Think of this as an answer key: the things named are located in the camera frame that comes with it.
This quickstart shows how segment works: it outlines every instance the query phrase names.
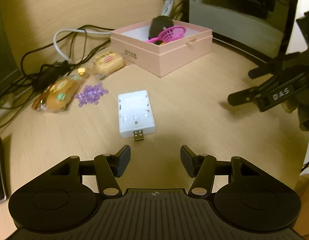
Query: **black robotic gripper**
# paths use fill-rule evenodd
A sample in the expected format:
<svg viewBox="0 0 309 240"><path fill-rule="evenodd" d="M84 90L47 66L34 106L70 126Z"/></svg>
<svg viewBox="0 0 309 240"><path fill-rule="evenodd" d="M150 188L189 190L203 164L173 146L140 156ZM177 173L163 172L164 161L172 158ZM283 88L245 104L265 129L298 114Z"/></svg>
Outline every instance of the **black robotic gripper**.
<svg viewBox="0 0 309 240"><path fill-rule="evenodd" d="M8 239L302 239L292 230L298 195L243 158L217 161L184 145L181 162L195 178L188 193L130 188L123 195L115 177L130 156L128 145L93 161L70 156L19 188L9 201L18 229ZM82 184L84 175L96 176L99 193ZM212 193L216 175L228 184Z"/></svg>

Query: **pink handle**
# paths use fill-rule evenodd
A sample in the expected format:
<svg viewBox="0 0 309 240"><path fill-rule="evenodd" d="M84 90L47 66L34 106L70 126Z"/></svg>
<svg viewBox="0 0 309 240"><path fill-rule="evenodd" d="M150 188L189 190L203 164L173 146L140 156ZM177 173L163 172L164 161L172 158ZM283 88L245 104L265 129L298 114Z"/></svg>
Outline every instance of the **pink handle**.
<svg viewBox="0 0 309 240"><path fill-rule="evenodd" d="M158 40L159 40L159 38L156 37L156 38L152 38L151 40L148 40L148 41L146 41L146 42L155 42L155 41L158 41Z"/></svg>

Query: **metal screw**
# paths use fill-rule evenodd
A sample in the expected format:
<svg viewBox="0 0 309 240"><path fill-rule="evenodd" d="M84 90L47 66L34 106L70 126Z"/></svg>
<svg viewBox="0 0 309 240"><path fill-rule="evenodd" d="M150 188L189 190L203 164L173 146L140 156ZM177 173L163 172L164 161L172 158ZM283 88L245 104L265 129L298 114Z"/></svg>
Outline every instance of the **metal screw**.
<svg viewBox="0 0 309 240"><path fill-rule="evenodd" d="M108 195L108 196L114 196L114 195L117 195L119 193L119 190L114 188L114 187L109 187L109 188L106 188L103 191L103 193Z"/></svg>
<svg viewBox="0 0 309 240"><path fill-rule="evenodd" d="M195 195L202 196L207 194L207 190L203 187L195 187L191 190L191 192Z"/></svg>

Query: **white wall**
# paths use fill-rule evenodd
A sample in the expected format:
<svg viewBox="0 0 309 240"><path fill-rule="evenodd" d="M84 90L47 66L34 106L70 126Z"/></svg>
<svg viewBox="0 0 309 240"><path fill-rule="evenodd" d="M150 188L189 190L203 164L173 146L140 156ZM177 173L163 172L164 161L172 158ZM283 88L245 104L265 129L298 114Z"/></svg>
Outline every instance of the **white wall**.
<svg viewBox="0 0 309 240"><path fill-rule="evenodd" d="M296 18L300 18L304 15L304 12L309 11L309 0L298 0L297 10L296 10ZM302 36L302 33L296 24L294 23L290 43L288 46L288 53L296 52L296 51L305 51L307 49L307 44ZM309 145L308 150L305 156L304 163L309 161ZM303 171L301 174L309 173L309 168Z"/></svg>

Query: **white battery charger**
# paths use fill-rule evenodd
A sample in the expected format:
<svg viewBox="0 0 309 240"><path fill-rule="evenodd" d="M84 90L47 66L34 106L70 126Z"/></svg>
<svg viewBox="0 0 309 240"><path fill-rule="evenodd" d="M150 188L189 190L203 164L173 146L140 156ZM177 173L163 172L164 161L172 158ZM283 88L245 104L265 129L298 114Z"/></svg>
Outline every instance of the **white battery charger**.
<svg viewBox="0 0 309 240"><path fill-rule="evenodd" d="M155 120L146 90L118 95L119 132L122 138L143 140L155 132Z"/></svg>

